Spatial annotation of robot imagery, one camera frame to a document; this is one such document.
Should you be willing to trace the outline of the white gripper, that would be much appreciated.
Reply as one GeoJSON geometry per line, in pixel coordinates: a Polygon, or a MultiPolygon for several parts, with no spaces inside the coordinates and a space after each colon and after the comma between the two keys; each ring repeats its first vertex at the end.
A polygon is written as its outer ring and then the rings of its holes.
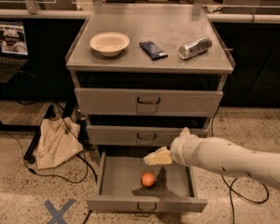
{"type": "Polygon", "coordinates": [[[171,164],[174,160],[181,165],[198,166],[198,153],[203,141],[203,138],[191,134],[188,128],[184,128],[170,145],[170,150],[167,147],[161,147],[146,155],[144,162],[147,165],[164,165],[171,164]]]}

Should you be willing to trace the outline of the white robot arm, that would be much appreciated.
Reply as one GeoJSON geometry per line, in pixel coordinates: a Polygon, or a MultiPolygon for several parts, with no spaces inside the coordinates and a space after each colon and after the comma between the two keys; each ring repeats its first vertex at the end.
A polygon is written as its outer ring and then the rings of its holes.
{"type": "Polygon", "coordinates": [[[280,153],[240,147],[219,138],[201,138],[184,128],[170,148],[161,147],[144,157],[146,165],[176,162],[225,176],[248,177],[280,191],[280,153]]]}

